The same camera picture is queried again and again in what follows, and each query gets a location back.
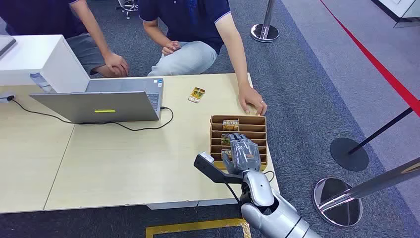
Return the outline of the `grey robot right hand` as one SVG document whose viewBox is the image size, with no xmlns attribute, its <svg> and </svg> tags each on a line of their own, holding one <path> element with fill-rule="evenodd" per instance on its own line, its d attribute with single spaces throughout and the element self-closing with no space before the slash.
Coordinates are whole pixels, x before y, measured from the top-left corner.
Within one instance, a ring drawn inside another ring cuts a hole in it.
<svg viewBox="0 0 420 238">
<path fill-rule="evenodd" d="M 222 152 L 222 160 L 230 174 L 238 175 L 248 170 L 260 171 L 261 157 L 258 145 L 244 134 L 228 133 L 230 154 Z"/>
</svg>

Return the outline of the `person's left hand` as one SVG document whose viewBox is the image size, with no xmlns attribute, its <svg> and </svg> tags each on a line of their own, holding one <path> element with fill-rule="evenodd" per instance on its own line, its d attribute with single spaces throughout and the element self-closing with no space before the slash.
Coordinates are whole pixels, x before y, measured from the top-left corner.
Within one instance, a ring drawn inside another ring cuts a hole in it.
<svg viewBox="0 0 420 238">
<path fill-rule="evenodd" d="M 111 76 L 127 77 L 129 66 L 126 60 L 114 53 L 108 52 L 104 55 L 105 64 Z"/>
<path fill-rule="evenodd" d="M 238 100 L 243 111 L 249 115 L 251 112 L 248 105 L 252 105 L 257 110 L 256 115 L 264 116 L 267 111 L 267 104 L 264 102 L 262 96 L 249 84 L 240 84 L 238 88 Z"/>
</svg>

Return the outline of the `person's right hand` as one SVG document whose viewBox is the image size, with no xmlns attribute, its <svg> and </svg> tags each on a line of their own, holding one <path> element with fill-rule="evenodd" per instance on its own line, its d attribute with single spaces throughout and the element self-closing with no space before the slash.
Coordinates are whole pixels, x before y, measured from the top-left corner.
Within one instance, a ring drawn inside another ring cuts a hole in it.
<svg viewBox="0 0 420 238">
<path fill-rule="evenodd" d="M 164 56 L 168 56 L 173 54 L 175 51 L 181 48 L 181 44 L 178 41 L 169 41 L 165 46 L 162 48 L 162 54 Z"/>
</svg>

